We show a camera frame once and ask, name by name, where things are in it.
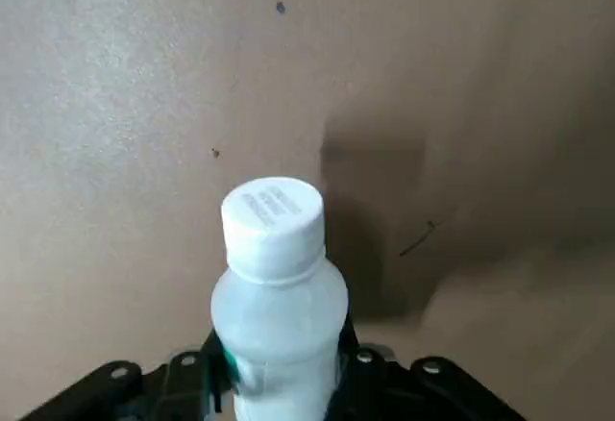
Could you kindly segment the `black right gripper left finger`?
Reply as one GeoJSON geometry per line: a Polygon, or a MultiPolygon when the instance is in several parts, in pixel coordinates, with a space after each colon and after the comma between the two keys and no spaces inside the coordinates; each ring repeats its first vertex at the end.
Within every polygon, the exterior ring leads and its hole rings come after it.
{"type": "Polygon", "coordinates": [[[145,373],[132,361],[114,360],[31,410],[26,421],[211,420],[233,389],[235,369],[211,332],[199,349],[188,349],[145,373]]]}

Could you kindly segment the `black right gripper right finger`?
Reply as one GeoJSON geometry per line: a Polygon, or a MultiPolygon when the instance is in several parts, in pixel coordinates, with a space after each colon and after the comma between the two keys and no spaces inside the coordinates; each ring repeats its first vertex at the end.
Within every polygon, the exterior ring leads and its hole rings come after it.
{"type": "Polygon", "coordinates": [[[361,345],[354,324],[339,336],[340,380],[328,420],[524,421],[525,417],[453,361],[427,356],[408,368],[361,345]]]}

